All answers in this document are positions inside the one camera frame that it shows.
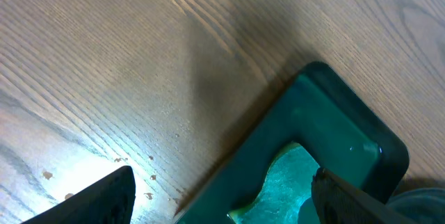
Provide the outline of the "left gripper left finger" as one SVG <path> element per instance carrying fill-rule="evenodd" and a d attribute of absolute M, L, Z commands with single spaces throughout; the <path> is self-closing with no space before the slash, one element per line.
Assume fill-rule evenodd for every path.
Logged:
<path fill-rule="evenodd" d="M 123 166 L 23 224 L 130 224 L 135 198 L 133 170 Z"/>

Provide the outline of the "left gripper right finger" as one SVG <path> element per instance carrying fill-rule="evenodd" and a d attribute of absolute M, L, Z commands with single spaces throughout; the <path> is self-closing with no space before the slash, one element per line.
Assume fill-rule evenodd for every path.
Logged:
<path fill-rule="evenodd" d="M 413 223 L 326 168 L 313 176 L 311 198 L 321 223 Z"/>

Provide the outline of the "green sponge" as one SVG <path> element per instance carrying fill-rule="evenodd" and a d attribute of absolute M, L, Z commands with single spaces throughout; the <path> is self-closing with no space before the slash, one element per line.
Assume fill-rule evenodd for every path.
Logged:
<path fill-rule="evenodd" d="M 319 223 L 311 191 L 318 168 L 303 146 L 287 145 L 273 159 L 256 198 L 227 215 L 234 223 Z"/>

